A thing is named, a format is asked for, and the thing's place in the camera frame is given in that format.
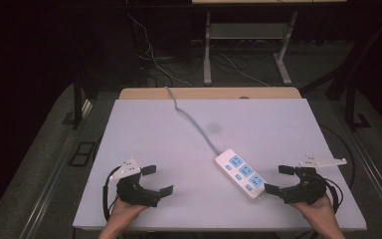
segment hand-held gripper device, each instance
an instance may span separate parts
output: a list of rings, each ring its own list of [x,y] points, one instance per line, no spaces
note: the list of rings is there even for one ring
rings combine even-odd
[[[275,195],[284,200],[285,204],[306,202],[313,204],[321,198],[326,189],[330,190],[333,197],[333,209],[337,211],[339,206],[336,190],[331,186],[326,178],[320,176],[313,167],[291,167],[280,165],[279,173],[296,175],[299,177],[299,184],[286,188],[265,184],[266,193]]]
[[[145,176],[156,172],[156,165],[139,167],[135,159],[131,158],[122,166],[115,168],[107,177],[103,187],[103,212],[104,218],[108,220],[109,210],[107,208],[107,185],[110,180],[119,179],[116,185],[116,193],[121,201],[132,205],[144,205],[157,207],[161,198],[169,196],[173,192],[173,185],[152,191],[145,189],[139,184],[141,175]]]

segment power strip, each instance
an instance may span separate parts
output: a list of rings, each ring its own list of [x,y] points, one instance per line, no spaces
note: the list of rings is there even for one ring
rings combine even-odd
[[[263,197],[266,181],[233,150],[227,149],[216,157],[221,171],[250,200]]]

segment gray cable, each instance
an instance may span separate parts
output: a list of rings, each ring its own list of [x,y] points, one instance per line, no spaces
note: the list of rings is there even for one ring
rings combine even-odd
[[[169,93],[170,97],[172,98],[173,100],[173,103],[175,104],[175,109],[178,111],[178,112],[181,112],[182,114],[184,114],[185,116],[188,117],[189,120],[191,120],[191,122],[198,128],[198,130],[201,132],[201,134],[203,134],[204,138],[206,138],[206,141],[209,143],[209,145],[213,148],[213,150],[216,151],[217,154],[221,154],[222,151],[220,151],[214,144],[213,142],[210,140],[210,138],[207,136],[206,132],[203,130],[203,128],[201,128],[200,125],[198,125],[194,119],[188,115],[188,113],[186,113],[185,111],[181,110],[178,108],[178,105],[176,103],[176,98],[175,96],[173,95],[172,91],[170,91],[170,89],[168,87],[165,87],[165,89],[167,90],[167,92]]]

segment floor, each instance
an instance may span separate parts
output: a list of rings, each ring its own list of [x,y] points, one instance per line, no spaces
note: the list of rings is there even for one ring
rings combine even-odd
[[[141,87],[205,87],[202,70],[202,45],[193,42],[190,62],[178,61],[155,52],[159,67],[149,70]],[[302,88],[341,64],[350,43],[290,44],[285,63],[292,87]],[[216,42],[212,45],[212,87],[270,87],[283,85],[273,52],[278,42]],[[344,96],[329,101],[324,93],[328,83],[303,95],[321,125],[324,137],[335,157],[353,158],[340,170],[350,183],[352,194],[367,222],[366,231],[345,232],[347,238],[382,238],[382,119],[364,96],[356,97],[356,112],[364,114],[371,127],[352,131],[343,121]],[[119,93],[102,92],[86,101],[84,120],[73,130],[66,124],[74,110],[73,86],[55,102],[48,119],[31,145],[7,192],[0,201],[0,238],[96,238],[98,232],[74,229],[77,207],[93,166],[96,145],[102,137],[111,107]],[[81,142],[95,144],[84,167],[69,166]],[[371,168],[377,168],[377,174]],[[229,238],[296,238],[301,232],[278,234],[228,234]],[[226,235],[202,233],[165,233],[147,238],[226,238]],[[309,238],[310,233],[301,238]]]

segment background table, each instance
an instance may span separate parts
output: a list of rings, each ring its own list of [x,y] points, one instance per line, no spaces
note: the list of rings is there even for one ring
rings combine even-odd
[[[178,107],[206,130],[219,149],[233,149],[271,184],[285,187],[298,183],[296,176],[278,173],[280,164],[297,166],[306,153],[332,156],[309,105],[295,89],[172,89],[172,92],[178,98]],[[288,99],[260,99],[278,96]],[[258,99],[238,100],[240,97]],[[157,165],[155,174],[141,177],[143,187],[157,190],[173,184],[174,191],[157,208],[141,213],[128,230],[310,228],[299,212],[275,196],[249,201],[216,167],[216,153],[192,123],[174,109],[165,89],[126,89],[120,98],[107,124],[75,227],[100,229],[104,225],[101,209],[104,181],[113,168],[134,157],[140,166]],[[339,169],[328,167],[318,172],[343,190],[344,200],[337,213],[341,228],[365,229],[365,220]],[[109,201],[114,199],[115,184],[109,184]]]

